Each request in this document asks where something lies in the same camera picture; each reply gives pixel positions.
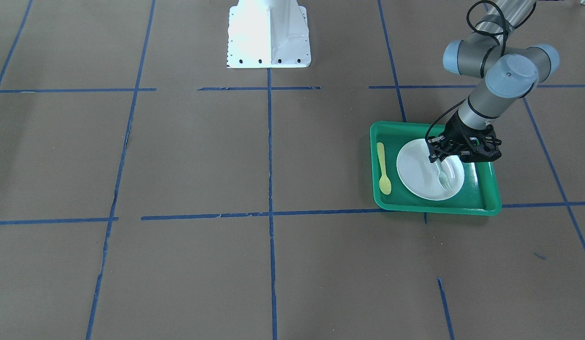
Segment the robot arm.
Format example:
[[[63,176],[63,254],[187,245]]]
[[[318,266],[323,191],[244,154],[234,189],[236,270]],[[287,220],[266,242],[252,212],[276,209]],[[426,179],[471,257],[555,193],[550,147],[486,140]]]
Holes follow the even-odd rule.
[[[450,108],[452,116],[437,136],[424,139],[431,163],[457,156],[464,163],[489,163],[502,155],[495,121],[517,101],[549,79],[560,56],[551,45],[509,46],[508,39],[536,8],[534,0],[479,0],[466,13],[471,34],[452,41],[442,56],[444,68],[480,83]]]

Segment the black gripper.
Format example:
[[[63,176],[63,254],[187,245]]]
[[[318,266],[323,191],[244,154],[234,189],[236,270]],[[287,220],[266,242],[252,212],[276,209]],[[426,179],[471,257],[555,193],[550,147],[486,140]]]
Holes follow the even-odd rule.
[[[490,163],[502,157],[499,149],[502,140],[496,137],[493,125],[487,124],[483,130],[472,129],[463,123],[457,112],[448,120],[444,131],[430,134],[433,123],[426,133],[426,145],[431,163],[443,162],[448,157],[457,156],[463,163]]]

